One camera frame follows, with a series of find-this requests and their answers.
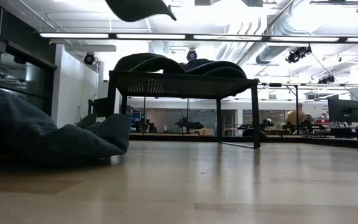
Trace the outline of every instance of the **mesh tabletop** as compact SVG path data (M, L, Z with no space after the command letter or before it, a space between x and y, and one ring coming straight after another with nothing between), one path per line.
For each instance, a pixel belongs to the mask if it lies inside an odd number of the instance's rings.
M140 72L110 72L110 82L126 96L223 99L242 93L257 80Z

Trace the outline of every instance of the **white wall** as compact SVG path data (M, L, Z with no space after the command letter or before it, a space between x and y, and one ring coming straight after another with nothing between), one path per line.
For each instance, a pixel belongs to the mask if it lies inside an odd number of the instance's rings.
M57 45L52 119L58 128L75 124L88 114L88 99L98 93L99 75Z
M98 95L97 98L105 98L107 97L109 90L109 83L104 82L104 80L108 80L109 72L114 69L117 61L114 60L112 62L101 62L99 64L99 81L98 81ZM119 105L121 104L122 96L118 90L116 90L116 105L114 107L114 113L119 113Z

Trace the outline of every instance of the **glass wall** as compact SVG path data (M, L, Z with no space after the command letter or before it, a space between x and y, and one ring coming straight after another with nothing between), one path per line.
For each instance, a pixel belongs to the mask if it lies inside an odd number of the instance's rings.
M285 124L289 112L285 110L259 110L259 123L267 119L274 126L280 127ZM252 110L243 111L243 123L252 124Z
M0 54L0 88L50 114L53 71L13 54Z
M45 69L11 54L1 55L0 83L26 90L35 95L47 95L49 75Z
M214 135L216 130L216 110L189 110L187 115L186 109L154 109L146 108L146 119L150 120L157 129L157 133L185 133L186 128L181 128L180 123L183 118L192 123L200 123L207 133L205 135Z

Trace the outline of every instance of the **security camera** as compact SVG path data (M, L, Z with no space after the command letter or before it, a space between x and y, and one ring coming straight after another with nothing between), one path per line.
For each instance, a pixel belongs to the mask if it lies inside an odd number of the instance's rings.
M190 49L187 53L187 61L190 61L191 59L197 59L197 53L195 49Z
M98 59L94 56L94 52L88 52L86 53L86 56L84 58L84 63L87 65L94 65L98 62Z

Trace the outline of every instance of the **ceiling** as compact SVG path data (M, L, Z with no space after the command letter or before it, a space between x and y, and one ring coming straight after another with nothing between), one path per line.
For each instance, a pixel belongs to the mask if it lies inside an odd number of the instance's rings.
M263 11L247 7L240 0L220 0L210 6L195 6L195 0L164 0L172 6L177 21L166 15L156 15L137 22L119 20L107 7L104 0L0 0L0 5L19 17L38 31L42 32L139 32L139 33L194 33L194 34L262 34L268 24L278 27L278 21L272 19L290 0L276 1L266 5ZM309 27L307 35L358 35L358 6L310 6L310 0L304 0L302 10L295 9L288 14L290 23L301 29ZM115 46L116 57L147 51L150 42L125 40L75 40L65 42L68 49L76 49L79 54L84 46ZM222 42L168 42L168 46L196 48L200 57L221 60L234 60L251 54L252 44L228 45ZM346 77L350 69L358 65L358 45L311 44L315 59L308 55L298 63L288 64L285 57L288 50L281 52L267 65L257 65L255 57L242 60L240 66L249 78L256 77L264 82L305 82L316 83L319 77L327 75L326 68L334 71L338 77ZM180 60L185 58L182 51L167 52L169 57Z

